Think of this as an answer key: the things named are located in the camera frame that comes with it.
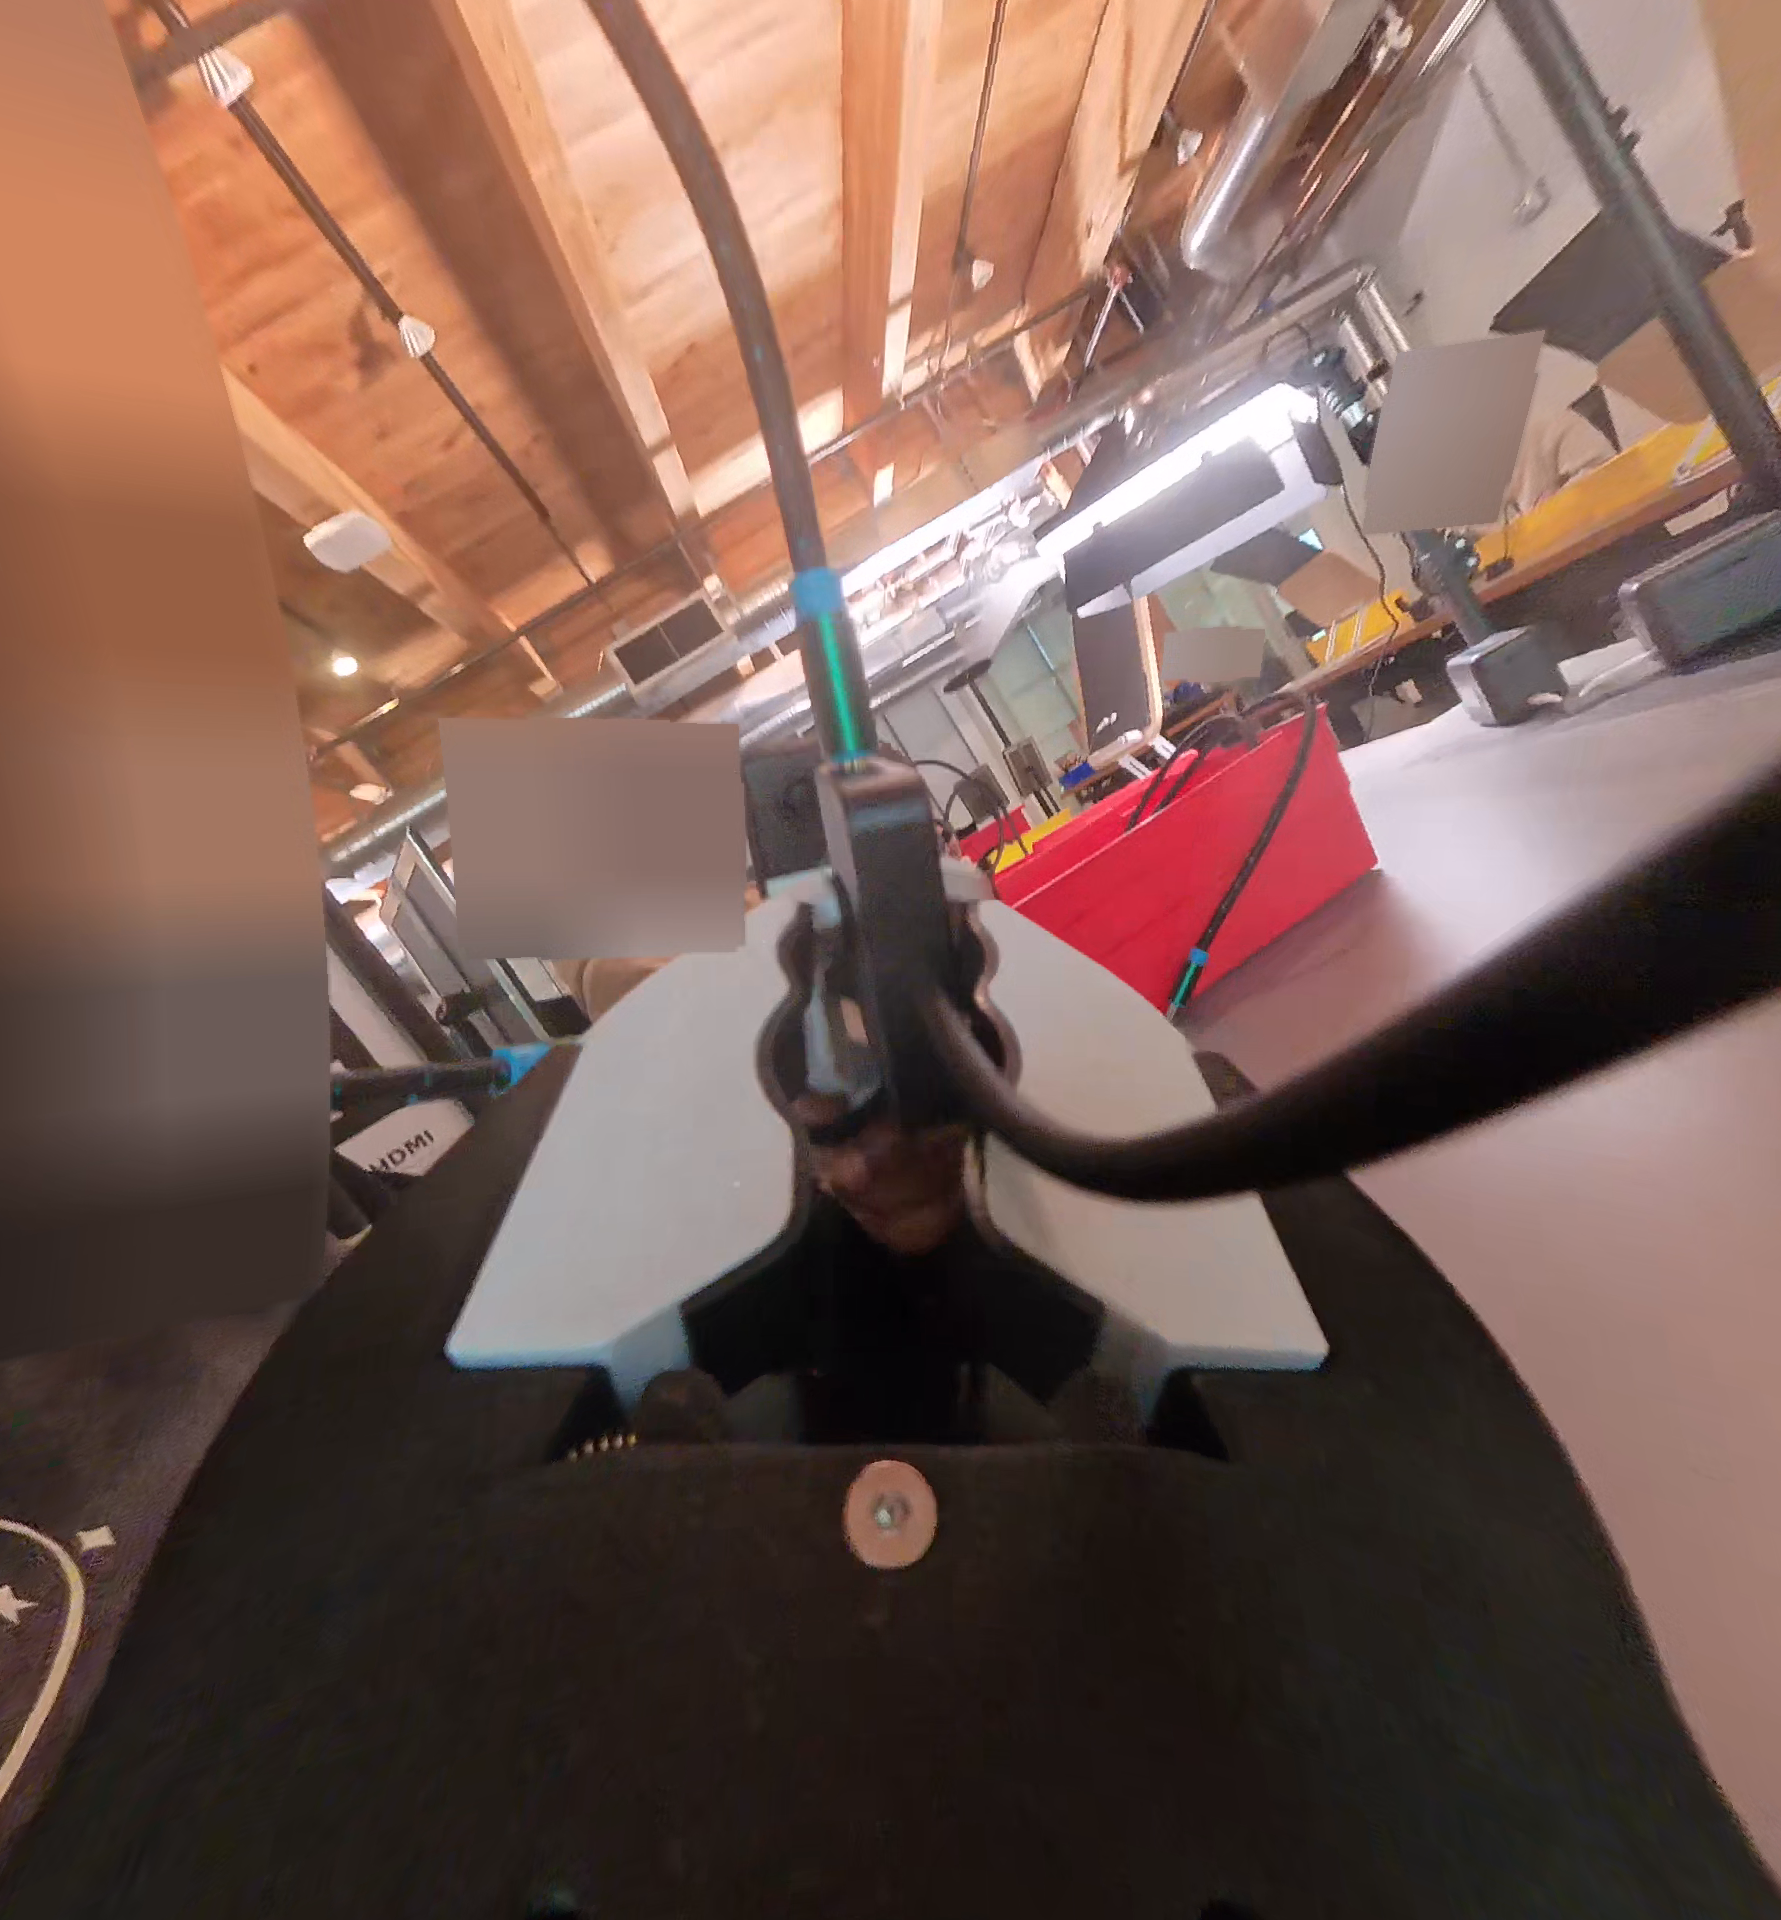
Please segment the silver ventilation duct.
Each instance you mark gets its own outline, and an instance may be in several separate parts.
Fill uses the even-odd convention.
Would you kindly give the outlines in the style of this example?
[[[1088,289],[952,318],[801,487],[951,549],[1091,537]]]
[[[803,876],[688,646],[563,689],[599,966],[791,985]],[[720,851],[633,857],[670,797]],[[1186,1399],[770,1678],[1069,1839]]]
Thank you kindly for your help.
[[[1192,275],[1236,302],[1280,253],[1339,213],[1371,163],[1385,83],[1339,84],[1303,103],[1249,93],[1197,183],[1180,228]]]

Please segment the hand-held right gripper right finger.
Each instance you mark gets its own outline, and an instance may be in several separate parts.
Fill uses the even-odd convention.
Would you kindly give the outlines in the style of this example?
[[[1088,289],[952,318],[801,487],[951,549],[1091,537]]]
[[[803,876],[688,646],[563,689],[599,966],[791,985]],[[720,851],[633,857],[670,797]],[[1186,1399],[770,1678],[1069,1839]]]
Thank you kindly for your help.
[[[1134,988],[997,901],[969,916],[1029,1103],[1108,1141],[1217,1112],[1190,1043]],[[1309,1372],[1329,1361],[1329,1337],[1254,1196],[1123,1203],[1071,1188],[1000,1141],[982,1152],[977,1196],[1001,1241],[1101,1304],[1097,1369],[1126,1382],[1144,1414],[1178,1369]]]

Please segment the black panel wooden frame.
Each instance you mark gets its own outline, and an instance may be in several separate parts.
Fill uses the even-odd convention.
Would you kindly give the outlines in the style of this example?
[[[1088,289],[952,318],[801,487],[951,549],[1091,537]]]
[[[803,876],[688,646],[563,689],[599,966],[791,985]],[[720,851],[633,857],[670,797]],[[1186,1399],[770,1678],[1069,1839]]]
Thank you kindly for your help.
[[[1160,733],[1164,688],[1146,600],[1110,596],[1069,616],[1085,756]]]

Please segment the person's black printed shirt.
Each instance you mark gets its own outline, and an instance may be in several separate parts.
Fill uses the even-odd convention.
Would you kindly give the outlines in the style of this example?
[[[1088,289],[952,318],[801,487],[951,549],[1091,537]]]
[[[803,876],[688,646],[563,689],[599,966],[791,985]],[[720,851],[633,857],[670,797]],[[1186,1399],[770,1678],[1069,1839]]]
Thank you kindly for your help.
[[[185,1487],[294,1314],[0,1361],[0,1868],[103,1686]]]

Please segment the black square adapter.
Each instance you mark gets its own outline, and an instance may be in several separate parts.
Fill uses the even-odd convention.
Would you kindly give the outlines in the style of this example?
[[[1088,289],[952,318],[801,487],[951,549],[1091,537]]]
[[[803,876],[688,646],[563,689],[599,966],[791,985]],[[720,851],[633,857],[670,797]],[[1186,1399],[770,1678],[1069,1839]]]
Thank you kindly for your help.
[[[957,1124],[963,1103],[929,1021],[954,985],[954,950],[927,785],[913,767],[867,756],[826,762],[816,788],[839,898],[837,978],[877,1086],[909,1130]]]

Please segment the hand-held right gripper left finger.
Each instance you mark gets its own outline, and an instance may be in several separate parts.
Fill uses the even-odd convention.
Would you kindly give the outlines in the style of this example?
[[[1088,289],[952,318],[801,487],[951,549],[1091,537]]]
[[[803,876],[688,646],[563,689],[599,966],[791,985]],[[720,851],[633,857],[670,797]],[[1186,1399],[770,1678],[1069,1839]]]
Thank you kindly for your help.
[[[787,1005],[798,912],[761,905],[742,949],[670,961],[591,1027],[447,1333],[452,1365],[603,1369],[624,1402],[690,1367],[686,1302],[796,1211],[758,1045]]]

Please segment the red plastic bin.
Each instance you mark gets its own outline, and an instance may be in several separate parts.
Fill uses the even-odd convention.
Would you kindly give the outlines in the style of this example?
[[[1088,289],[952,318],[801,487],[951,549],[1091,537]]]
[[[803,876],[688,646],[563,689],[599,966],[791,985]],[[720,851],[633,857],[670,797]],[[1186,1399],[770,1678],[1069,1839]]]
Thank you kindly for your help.
[[[1164,776],[1101,802],[995,876],[997,898],[1165,1013],[1293,758],[1301,718],[1254,742],[1182,751]],[[1329,714],[1288,825],[1210,961],[1223,980],[1377,871]]]

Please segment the person's right hand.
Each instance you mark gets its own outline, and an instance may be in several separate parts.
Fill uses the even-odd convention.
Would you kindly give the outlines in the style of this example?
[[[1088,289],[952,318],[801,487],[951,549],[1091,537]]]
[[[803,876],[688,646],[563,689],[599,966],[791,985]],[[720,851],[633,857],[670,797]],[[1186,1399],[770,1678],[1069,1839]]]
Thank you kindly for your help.
[[[896,1255],[936,1252],[966,1211],[969,1130],[911,1127],[883,1105],[850,1109],[824,1092],[792,1105],[816,1188]]]

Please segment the black light stand pole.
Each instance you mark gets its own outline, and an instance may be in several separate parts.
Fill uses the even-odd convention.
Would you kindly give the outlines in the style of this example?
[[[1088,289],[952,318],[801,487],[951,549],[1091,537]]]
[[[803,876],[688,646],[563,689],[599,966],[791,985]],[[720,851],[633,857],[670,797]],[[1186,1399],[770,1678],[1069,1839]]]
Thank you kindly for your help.
[[[1781,510],[1781,427],[1679,249],[1668,212],[1572,30],[1551,3],[1502,3],[1498,8],[1600,212],[1637,254],[1665,333],[1707,414],[1723,429],[1742,476]]]

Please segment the white ceiling air vent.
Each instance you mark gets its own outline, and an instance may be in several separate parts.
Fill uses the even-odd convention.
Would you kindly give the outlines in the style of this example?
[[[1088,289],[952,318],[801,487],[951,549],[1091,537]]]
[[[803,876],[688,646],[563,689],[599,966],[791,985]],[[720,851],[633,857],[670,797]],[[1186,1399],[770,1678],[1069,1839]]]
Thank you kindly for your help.
[[[641,699],[679,673],[691,657],[722,640],[724,632],[712,600],[695,593],[661,617],[613,638],[605,658]]]

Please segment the grey power box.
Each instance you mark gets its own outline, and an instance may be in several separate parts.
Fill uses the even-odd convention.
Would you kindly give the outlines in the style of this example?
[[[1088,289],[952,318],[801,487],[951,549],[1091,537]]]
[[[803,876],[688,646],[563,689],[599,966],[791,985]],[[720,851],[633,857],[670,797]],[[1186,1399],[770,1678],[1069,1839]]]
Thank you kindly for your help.
[[[1781,619],[1781,513],[1737,522],[1625,580],[1619,610],[1670,673]]]
[[[1486,728],[1520,726],[1571,697],[1559,631],[1547,621],[1484,636],[1451,654],[1446,672],[1463,712]]]

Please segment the softbox studio light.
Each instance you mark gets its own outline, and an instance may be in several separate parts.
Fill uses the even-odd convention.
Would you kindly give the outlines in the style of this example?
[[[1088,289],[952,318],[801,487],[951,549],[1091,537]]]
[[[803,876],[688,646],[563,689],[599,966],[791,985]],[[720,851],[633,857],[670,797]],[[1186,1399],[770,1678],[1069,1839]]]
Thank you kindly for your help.
[[[1290,384],[1147,444],[1110,427],[1039,552],[1069,612],[1125,608],[1307,519],[1333,465],[1317,398]]]

